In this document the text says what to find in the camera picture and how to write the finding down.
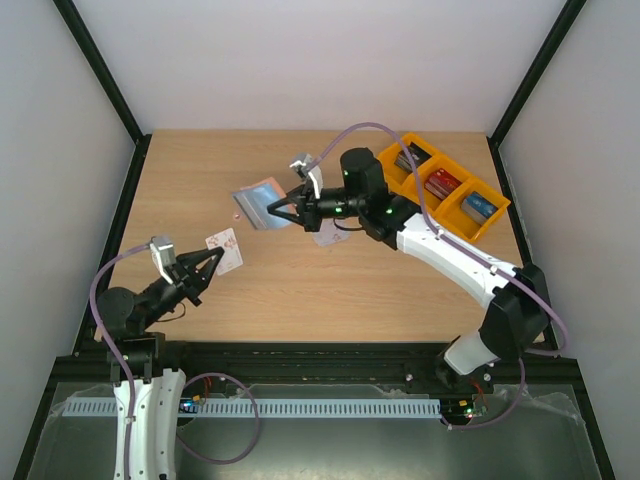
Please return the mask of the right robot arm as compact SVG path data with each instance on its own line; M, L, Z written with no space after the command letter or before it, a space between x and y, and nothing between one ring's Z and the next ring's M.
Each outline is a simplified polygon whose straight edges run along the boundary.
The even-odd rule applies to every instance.
M346 151L340 166L343 186L326 188L310 156L296 159L291 167L302 184L267 211L307 232L319 231L325 219L355 218L369 237L435 268L485 308L481 326L441 353L436 379L443 389L458 391L480 366L515 361L532 348L550 323L543 308L548 290L539 267L496 259L425 220L416 203L389 190L382 165L369 149Z

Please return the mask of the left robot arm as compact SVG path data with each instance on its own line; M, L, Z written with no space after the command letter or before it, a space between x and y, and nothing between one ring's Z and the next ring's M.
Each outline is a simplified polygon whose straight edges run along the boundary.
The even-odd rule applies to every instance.
M221 247L176 255L172 247L151 243L109 260L104 275L134 254L150 251L160 277L139 293L90 287L89 305L106 343L110 381L116 400L117 433L114 478L174 479L177 414L186 385L183 370L171 364L166 337L149 328L183 301L201 303L225 251Z

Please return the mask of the pink leather card holder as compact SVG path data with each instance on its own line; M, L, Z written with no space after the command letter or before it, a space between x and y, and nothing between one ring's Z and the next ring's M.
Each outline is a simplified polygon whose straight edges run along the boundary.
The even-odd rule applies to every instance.
M290 225L288 220L267 211L269 205L284 197L284 190L273 177L268 177L232 193L232 198L242 214L257 231L277 230Z

